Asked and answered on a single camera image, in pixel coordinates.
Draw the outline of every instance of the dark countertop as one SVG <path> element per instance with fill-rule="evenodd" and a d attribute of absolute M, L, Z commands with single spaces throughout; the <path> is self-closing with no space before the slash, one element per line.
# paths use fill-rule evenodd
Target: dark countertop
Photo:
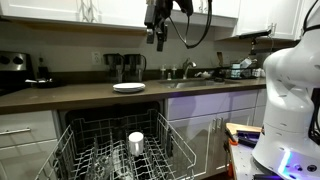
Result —
<path fill-rule="evenodd" d="M 0 114 L 41 110 L 70 110 L 101 107 L 113 104 L 158 101 L 166 98 L 232 92 L 265 88 L 265 79 L 227 80 L 226 84 L 182 89 L 166 88 L 159 81 L 145 81 L 144 91 L 121 94 L 113 84 L 79 84 L 51 89 L 28 88 L 0 97 Z"/>

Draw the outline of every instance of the upper cabinet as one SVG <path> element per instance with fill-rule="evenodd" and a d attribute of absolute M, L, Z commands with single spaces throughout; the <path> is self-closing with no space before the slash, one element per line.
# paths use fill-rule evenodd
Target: upper cabinet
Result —
<path fill-rule="evenodd" d="M 145 28 L 145 0 L 96 0 L 93 6 L 93 11 L 96 11 L 93 22 Z"/>
<path fill-rule="evenodd" d="M 239 9 L 240 0 L 212 0 L 212 15 L 238 18 Z"/>
<path fill-rule="evenodd" d="M 145 27 L 142 0 L 0 0 L 1 14 L 46 20 Z"/>
<path fill-rule="evenodd" d="M 0 0 L 0 13 L 9 17 L 81 21 L 80 0 Z"/>
<path fill-rule="evenodd" d="M 240 0 L 213 0 L 212 26 L 232 28 L 239 14 Z M 208 3 L 193 0 L 195 13 L 191 24 L 205 25 Z M 144 29 L 147 9 L 145 0 L 0 0 L 0 15 L 11 18 L 32 18 L 66 22 Z M 174 2 L 171 15 L 174 22 L 186 23 L 187 18 Z"/>
<path fill-rule="evenodd" d="M 271 29 L 275 39 L 294 40 L 303 0 L 241 0 L 234 29 L 216 29 L 215 39 Z"/>
<path fill-rule="evenodd" d="M 194 13 L 190 16 L 190 24 L 205 25 L 208 14 L 208 0 L 192 0 Z M 233 28 L 239 15 L 240 0 L 213 0 L 211 26 Z M 171 12 L 173 22 L 187 23 L 186 14 L 179 5 L 173 2 Z"/>

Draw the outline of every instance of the white robot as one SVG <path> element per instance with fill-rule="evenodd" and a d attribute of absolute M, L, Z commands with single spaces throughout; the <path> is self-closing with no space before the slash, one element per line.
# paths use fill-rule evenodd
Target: white robot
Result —
<path fill-rule="evenodd" d="M 267 106 L 254 159 L 286 180 L 320 180 L 320 146 L 309 136 L 314 104 L 307 88 L 320 87 L 320 8 L 314 8 L 299 44 L 265 63 Z"/>

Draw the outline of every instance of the gray wall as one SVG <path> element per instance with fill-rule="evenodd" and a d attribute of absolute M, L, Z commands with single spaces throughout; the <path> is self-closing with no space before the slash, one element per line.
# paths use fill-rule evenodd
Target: gray wall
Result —
<path fill-rule="evenodd" d="M 184 26 L 178 27 L 184 33 Z M 216 67 L 217 51 L 224 53 L 224 64 L 228 65 L 230 61 L 246 57 L 251 48 L 249 41 L 213 42 L 212 28 L 198 47 L 187 50 L 170 24 L 163 52 L 156 51 L 156 43 L 146 44 L 145 36 L 37 30 L 8 22 L 0 22 L 0 32 L 0 50 L 29 53 L 34 68 L 38 66 L 41 55 L 51 72 L 103 71 L 103 64 L 92 65 L 93 51 L 101 54 L 140 53 L 148 60 L 147 69 L 159 69 L 162 64 L 166 64 L 167 68 L 172 64 L 181 67 L 188 57 L 197 63 L 198 68 Z M 196 42 L 202 32 L 203 27 L 191 27 L 189 43 Z"/>

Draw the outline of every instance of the oven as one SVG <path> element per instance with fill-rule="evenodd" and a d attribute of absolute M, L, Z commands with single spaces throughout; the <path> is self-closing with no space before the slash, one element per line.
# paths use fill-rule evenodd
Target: oven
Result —
<path fill-rule="evenodd" d="M 0 96 L 30 87 L 26 79 L 34 79 L 30 55 L 0 51 Z"/>

